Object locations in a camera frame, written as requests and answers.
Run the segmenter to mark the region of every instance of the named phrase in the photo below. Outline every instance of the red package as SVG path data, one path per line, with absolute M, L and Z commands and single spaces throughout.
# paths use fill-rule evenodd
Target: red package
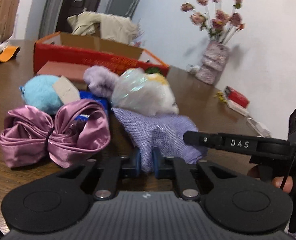
M 231 87 L 226 87 L 225 88 L 225 94 L 226 97 L 237 104 L 241 105 L 243 108 L 246 108 L 249 104 L 249 100 L 241 93 L 239 93 L 237 90 L 231 88 Z
M 37 73 L 48 61 L 105 66 L 121 75 L 129 68 L 160 71 L 167 75 L 169 66 L 151 52 L 92 35 L 54 33 L 35 43 L 33 70 Z

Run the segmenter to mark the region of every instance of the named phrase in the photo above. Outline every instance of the white plush toy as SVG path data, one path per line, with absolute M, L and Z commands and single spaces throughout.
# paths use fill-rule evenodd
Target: white plush toy
M 178 114 L 171 88 L 161 74 L 145 74 L 143 69 L 128 69 L 118 79 L 112 93 L 113 107 L 139 114 Z

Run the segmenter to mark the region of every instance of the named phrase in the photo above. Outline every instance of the flower vase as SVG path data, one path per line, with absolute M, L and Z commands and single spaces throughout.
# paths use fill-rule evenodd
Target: flower vase
M 212 85 L 216 76 L 223 71 L 229 57 L 229 49 L 218 41 L 210 41 L 203 55 L 202 66 L 195 77 Z

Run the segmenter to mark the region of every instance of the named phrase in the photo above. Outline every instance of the beige fabric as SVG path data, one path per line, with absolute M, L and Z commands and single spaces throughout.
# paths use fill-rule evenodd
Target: beige fabric
M 95 23 L 100 23 L 101 38 L 105 40 L 130 44 L 138 35 L 138 25 L 132 23 L 130 18 L 122 16 L 83 12 L 67 18 L 67 21 L 75 35 L 94 34 Z

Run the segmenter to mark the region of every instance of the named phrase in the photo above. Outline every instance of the light blue plush ball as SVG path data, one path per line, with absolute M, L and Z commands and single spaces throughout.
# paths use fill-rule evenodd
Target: light blue plush ball
M 20 87 L 21 97 L 26 105 L 35 106 L 47 114 L 56 114 L 63 106 L 59 96 L 52 87 L 59 77 L 39 75 L 29 80 L 24 87 Z

